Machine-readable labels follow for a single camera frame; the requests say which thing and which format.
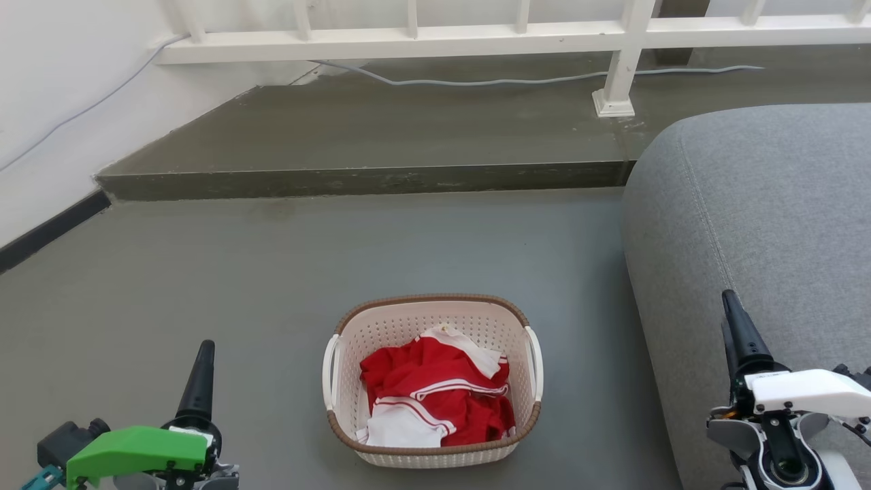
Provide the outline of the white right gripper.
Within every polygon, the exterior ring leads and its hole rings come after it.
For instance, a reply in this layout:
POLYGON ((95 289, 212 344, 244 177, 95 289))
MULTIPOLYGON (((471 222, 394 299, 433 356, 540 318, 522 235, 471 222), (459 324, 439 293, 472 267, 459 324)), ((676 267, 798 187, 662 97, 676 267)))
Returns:
POLYGON ((774 358, 735 291, 722 292, 725 321, 721 333, 727 360, 729 402, 734 402, 734 374, 749 391, 754 413, 813 412, 843 418, 870 415, 869 374, 832 370, 778 370, 774 358))

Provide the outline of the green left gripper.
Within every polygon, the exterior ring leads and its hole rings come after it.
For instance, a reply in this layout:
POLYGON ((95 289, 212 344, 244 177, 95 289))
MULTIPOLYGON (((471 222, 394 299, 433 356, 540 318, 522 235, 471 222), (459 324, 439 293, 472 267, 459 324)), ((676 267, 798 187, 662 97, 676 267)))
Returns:
POLYGON ((220 430, 205 419, 212 418, 215 353, 214 341, 199 345, 177 418, 100 435, 68 460, 66 485, 98 487, 104 478, 129 474, 154 476, 163 489, 193 489, 208 480, 222 451, 220 430))

